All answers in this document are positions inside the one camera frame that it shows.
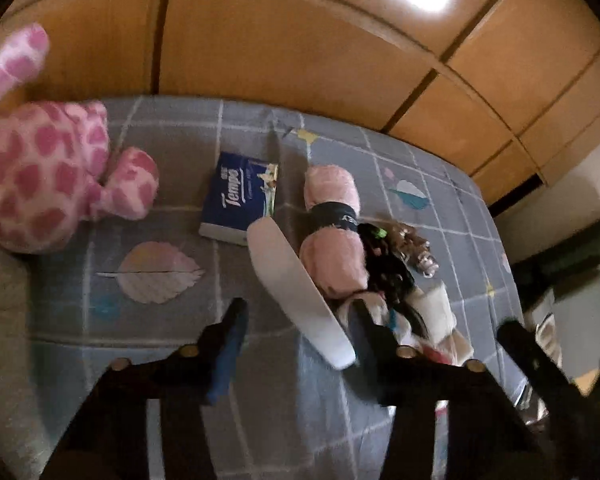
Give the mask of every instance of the bed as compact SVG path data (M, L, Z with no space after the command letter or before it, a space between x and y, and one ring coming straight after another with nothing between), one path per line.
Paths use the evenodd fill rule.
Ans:
M311 164L338 164L356 181L362 220L416 226L440 264L460 332L511 399L523 375L497 345L506 317L522 319L498 232L471 179L400 140L292 110L226 100L133 97L107 100L114 150L138 146L160 168L154 209L139 222L81 225L60 253L30 258L29 335L40 415L52 447L80 402L116 357L164 357L197 339L231 298L250 306L250 325L229 394L205 408L220 478L375 480L391 431L386 408L367 400L355 368L337 372L267 295L248 250L197 235L220 150L280 164L274 219L296 250L306 235L302 199ZM310 142L293 131L317 135ZM413 184L430 200L416 210L395 191ZM162 305L124 296L115 272L144 241L165 241L205 269L195 286ZM416 276L423 288L431 280ZM149 404L150 468L161 478L158 407ZM446 421L436 427L434 474L445 468Z

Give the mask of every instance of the black strap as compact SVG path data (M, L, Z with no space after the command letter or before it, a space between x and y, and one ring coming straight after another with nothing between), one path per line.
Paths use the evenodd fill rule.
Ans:
M353 208L341 202L323 202L309 211L312 233L323 227L337 227L345 231L358 232L358 215Z

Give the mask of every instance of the white wall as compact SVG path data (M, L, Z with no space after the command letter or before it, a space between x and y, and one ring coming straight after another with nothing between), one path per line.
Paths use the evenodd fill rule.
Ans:
M553 187L496 218L510 262L564 240L600 218L600 145Z

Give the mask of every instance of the gray fabric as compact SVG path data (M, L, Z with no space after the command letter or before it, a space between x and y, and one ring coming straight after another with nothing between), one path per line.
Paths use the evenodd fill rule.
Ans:
M562 371L578 378L600 368L600 269L572 276L554 291L552 311Z
M386 409L362 400L355 370L332 370L282 314L251 269L246 248L197 236L200 209L219 150L280 164L274 218L297 249L306 235L304 172L338 164L355 178L362 219L415 225L440 263L458 328L515 396L523 377L494 340L505 317L522 318L497 231L475 184L417 148L350 124L298 112L220 100L109 100L114 145L139 146L156 160L160 191L140 222L84 224L62 253L35 260L29 327L40 408L55 442L93 383L115 357L143 362L196 340L234 296L250 305L250 325L228 396L205 409L216 471L222 478L377 479L391 430ZM289 133L320 135L310 146ZM391 192L407 180L431 204L414 210ZM206 275L164 305L124 296L115 271L138 243L170 242ZM426 288L428 282L416 276ZM445 464L439 421L435 471ZM152 472L160 478L152 447Z

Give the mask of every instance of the pink stuffed animal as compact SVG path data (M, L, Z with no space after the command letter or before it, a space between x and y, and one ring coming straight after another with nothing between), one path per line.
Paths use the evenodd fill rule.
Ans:
M321 204L326 209L319 212ZM349 171L333 165L310 167L304 179L304 205L319 227L300 246L300 260L315 285L336 300L365 290L365 249L357 231L360 197Z
M32 24L0 48L0 99L42 69L49 40ZM0 119L0 245L17 253L61 249L82 219L147 215L158 171L129 148L101 186L109 158L107 111L101 102L39 102Z

